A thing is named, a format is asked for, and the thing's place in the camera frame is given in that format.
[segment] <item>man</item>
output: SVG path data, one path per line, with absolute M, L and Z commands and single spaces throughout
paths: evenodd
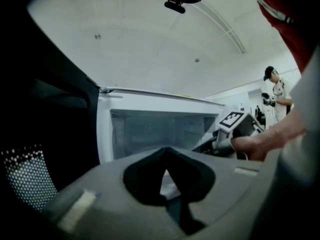
M 263 98 L 263 103 L 265 105 L 270 105 L 274 107 L 275 118 L 277 122 L 280 122 L 286 117 L 290 112 L 292 106 L 292 100 L 290 97 L 290 92 L 293 88 L 293 84 L 284 78 L 280 78 L 277 70 L 273 66 L 268 66 L 264 71 L 263 80 L 267 80 L 271 83 L 274 83 L 273 86 L 273 95 L 275 96 L 275 102 L 269 98 Z
M 196 3 L 201 0 L 177 0 L 183 3 Z M 279 123 L 267 131 L 253 137 L 234 138 L 231 143 L 237 152 L 244 152 L 251 160 L 263 161 L 269 151 L 282 148 L 286 142 L 308 131 L 319 131 L 319 58 L 320 40 L 315 16 L 319 14 L 318 0 L 257 0 L 262 14 L 278 30 L 283 41 L 291 51 L 302 74 L 313 53 L 313 62 L 306 76 L 293 90 L 295 108 Z

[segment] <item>wall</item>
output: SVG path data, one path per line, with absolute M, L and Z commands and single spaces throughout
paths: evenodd
M 79 29 L 77 11 L 69 0 L 32 0 L 27 10 L 40 29 L 82 71 L 94 68 L 89 75 L 99 80 L 105 71 L 97 42 Z
M 297 68 L 289 71 L 285 71 L 279 74 L 282 78 L 290 81 L 294 86 L 299 79 L 301 78 L 301 74 Z M 225 90 L 222 92 L 218 92 L 216 94 L 212 94 L 203 98 L 204 100 L 217 100 L 233 95 L 237 95 L 243 92 L 252 92 L 256 90 L 261 90 L 263 93 L 272 94 L 274 84 L 270 81 L 263 81 L 263 79 L 259 79 L 257 81 L 250 82 L 248 84 L 244 84 L 242 86 L 238 86 L 236 88 L 231 88 L 229 90 Z
M 242 92 L 235 95 L 211 99 L 207 98 L 206 100 L 210 100 L 212 102 L 216 102 L 219 104 L 225 104 L 227 106 L 236 105 L 237 109 L 240 110 L 241 107 L 244 108 L 244 111 L 250 112 L 250 102 L 248 92 Z
M 259 106 L 260 110 L 264 113 L 264 106 L 261 99 L 261 91 L 254 91 L 249 93 L 249 105 L 250 105 L 250 112 L 251 115 L 255 116 L 256 107 Z
M 277 46 L 269 45 L 257 50 L 248 50 L 246 54 L 230 56 L 221 64 L 197 71 L 190 80 L 190 84 L 197 84 L 195 96 L 208 97 L 261 81 L 268 66 L 275 67 L 279 73 L 297 68 L 289 50 L 283 51 Z M 181 87 L 186 95 L 190 91 L 188 86 L 186 82 L 185 87 Z

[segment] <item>perforated panel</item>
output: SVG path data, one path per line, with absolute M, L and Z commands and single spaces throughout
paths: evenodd
M 58 192 L 48 173 L 41 144 L 2 150 L 6 176 L 20 200 L 41 211 Z

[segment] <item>white shirt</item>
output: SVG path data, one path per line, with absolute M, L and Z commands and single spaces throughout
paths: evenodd
M 275 100 L 278 99 L 290 99 L 290 92 L 293 88 L 293 85 L 291 82 L 285 80 L 284 78 L 280 78 L 278 83 L 276 83 L 273 86 L 273 95 L 275 96 Z M 282 119 L 284 119 L 287 115 L 287 106 L 280 105 L 278 103 L 275 104 L 274 111 L 275 111 L 275 117 L 278 122 L 280 122 Z

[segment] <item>ceiling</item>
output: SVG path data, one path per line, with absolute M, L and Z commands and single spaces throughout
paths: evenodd
M 223 78 L 221 65 L 281 45 L 256 0 L 203 0 L 184 5 L 185 14 L 165 1 L 34 0 L 28 10 L 81 70 L 109 87 L 204 97 L 212 82 L 197 91 L 199 74 Z

